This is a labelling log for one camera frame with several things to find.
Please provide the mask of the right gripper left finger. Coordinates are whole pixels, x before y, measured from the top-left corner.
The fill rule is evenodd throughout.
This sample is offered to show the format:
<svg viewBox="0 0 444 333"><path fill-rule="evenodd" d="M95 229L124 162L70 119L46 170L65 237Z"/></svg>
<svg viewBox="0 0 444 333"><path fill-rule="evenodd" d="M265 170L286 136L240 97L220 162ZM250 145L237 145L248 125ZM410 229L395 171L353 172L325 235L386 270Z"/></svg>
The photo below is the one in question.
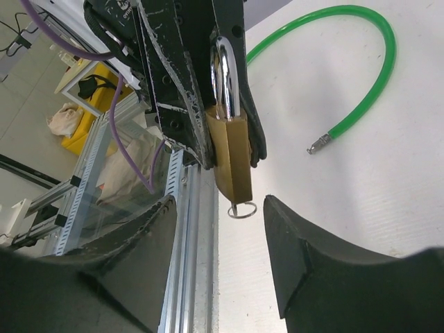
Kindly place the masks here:
<svg viewBox="0 0 444 333"><path fill-rule="evenodd" d="M2 332L156 332L176 231L173 196L61 256L1 249Z"/></svg>

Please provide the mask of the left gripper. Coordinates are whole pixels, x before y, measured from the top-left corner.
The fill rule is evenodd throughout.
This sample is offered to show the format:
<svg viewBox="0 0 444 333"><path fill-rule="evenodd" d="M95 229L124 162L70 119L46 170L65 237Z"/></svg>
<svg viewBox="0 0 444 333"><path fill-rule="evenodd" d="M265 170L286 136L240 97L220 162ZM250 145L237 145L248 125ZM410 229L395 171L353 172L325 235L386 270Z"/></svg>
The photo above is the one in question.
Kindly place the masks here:
<svg viewBox="0 0 444 333"><path fill-rule="evenodd" d="M214 154L205 109L189 53L185 51L173 1L138 1L142 30L150 44L148 68L155 83L155 63L171 79L176 101L162 101L153 87L155 107L160 112L160 128L165 140L197 159L206 170L214 166ZM130 67L139 80L146 78L142 31L132 1L85 1L84 18L89 29L110 53Z"/></svg>

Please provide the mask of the large brass padlock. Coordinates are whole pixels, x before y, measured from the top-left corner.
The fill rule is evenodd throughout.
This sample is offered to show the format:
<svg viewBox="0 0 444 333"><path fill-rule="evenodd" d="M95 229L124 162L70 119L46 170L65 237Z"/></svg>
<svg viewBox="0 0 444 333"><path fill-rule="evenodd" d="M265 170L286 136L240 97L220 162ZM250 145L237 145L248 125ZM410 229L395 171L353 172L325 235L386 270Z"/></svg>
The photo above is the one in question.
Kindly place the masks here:
<svg viewBox="0 0 444 333"><path fill-rule="evenodd" d="M253 199L250 142L234 51L224 36L212 42L210 74L215 104L205 110L205 116L214 148L216 185L233 205L238 205Z"/></svg>

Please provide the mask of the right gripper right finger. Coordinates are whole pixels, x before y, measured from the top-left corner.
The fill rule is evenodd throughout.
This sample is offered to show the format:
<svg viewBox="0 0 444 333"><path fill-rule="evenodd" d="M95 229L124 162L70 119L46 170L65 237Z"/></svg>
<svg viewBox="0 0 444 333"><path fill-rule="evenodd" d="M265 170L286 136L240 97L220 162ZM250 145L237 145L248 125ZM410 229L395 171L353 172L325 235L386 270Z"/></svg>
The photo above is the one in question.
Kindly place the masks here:
<svg viewBox="0 0 444 333"><path fill-rule="evenodd" d="M277 307L288 332L442 332L443 249L403 258L354 245L264 199Z"/></svg>

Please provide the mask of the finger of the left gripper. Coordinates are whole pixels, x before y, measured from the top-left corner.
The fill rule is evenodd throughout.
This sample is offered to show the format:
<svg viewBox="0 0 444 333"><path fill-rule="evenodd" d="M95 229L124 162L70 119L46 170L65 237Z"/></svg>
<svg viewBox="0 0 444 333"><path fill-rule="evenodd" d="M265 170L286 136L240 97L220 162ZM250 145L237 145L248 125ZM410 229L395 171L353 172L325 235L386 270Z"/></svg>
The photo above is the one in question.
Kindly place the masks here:
<svg viewBox="0 0 444 333"><path fill-rule="evenodd" d="M244 1L213 0L212 6L216 31L228 38L237 62L240 102L248 117L249 140L252 148L250 164L255 168L260 160L266 159L267 150L265 134L248 84Z"/></svg>

